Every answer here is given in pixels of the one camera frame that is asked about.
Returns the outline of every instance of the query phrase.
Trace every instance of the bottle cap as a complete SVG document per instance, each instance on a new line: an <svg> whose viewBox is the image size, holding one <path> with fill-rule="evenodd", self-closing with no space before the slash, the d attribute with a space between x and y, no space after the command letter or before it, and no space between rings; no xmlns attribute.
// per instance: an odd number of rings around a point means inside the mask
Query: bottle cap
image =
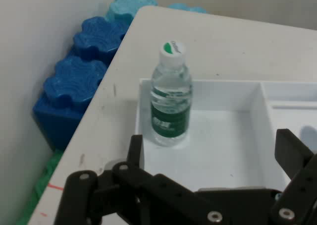
<svg viewBox="0 0 317 225"><path fill-rule="evenodd" d="M185 53L184 44L178 41L169 41L162 45L159 59L164 66L177 68L185 63Z"/></svg>

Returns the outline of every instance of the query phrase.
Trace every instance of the green logo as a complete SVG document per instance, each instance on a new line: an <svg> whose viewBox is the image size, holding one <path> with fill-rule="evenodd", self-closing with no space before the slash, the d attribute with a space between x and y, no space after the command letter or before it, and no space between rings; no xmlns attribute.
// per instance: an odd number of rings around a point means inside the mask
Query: green logo
<svg viewBox="0 0 317 225"><path fill-rule="evenodd" d="M164 50L167 52L167 53L170 53L170 54L173 54L172 52L172 47L169 43L165 43L164 44Z"/></svg>

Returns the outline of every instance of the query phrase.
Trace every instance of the white table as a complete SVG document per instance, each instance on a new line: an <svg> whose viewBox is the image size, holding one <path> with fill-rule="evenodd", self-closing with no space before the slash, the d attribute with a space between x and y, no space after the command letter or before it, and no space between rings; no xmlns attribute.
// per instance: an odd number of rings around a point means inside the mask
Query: white table
<svg viewBox="0 0 317 225"><path fill-rule="evenodd" d="M317 80L317 31L147 6L128 30L29 222L53 224L66 178L101 174L127 155L139 79L150 78L166 40L182 41L194 79ZM104 224L124 224L117 215Z"/></svg>

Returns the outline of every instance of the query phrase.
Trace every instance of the green label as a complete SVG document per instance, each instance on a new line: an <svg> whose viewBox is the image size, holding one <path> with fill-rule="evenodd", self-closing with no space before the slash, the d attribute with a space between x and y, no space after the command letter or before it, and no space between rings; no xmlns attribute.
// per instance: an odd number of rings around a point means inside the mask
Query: green label
<svg viewBox="0 0 317 225"><path fill-rule="evenodd" d="M163 137L177 137L186 132L190 106L179 113L164 113L151 104L151 121L155 132Z"/></svg>

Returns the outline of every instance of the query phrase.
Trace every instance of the white tray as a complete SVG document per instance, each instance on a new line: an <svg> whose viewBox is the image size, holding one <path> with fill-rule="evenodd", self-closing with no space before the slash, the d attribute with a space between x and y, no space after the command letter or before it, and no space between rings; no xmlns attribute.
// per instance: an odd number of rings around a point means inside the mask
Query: white tray
<svg viewBox="0 0 317 225"><path fill-rule="evenodd" d="M289 128L317 149L315 83L194 81L188 136L170 148L157 145L152 136L150 88L149 80L141 80L136 133L144 137L145 170L193 191L283 190L289 178L274 158L278 128Z"/></svg>

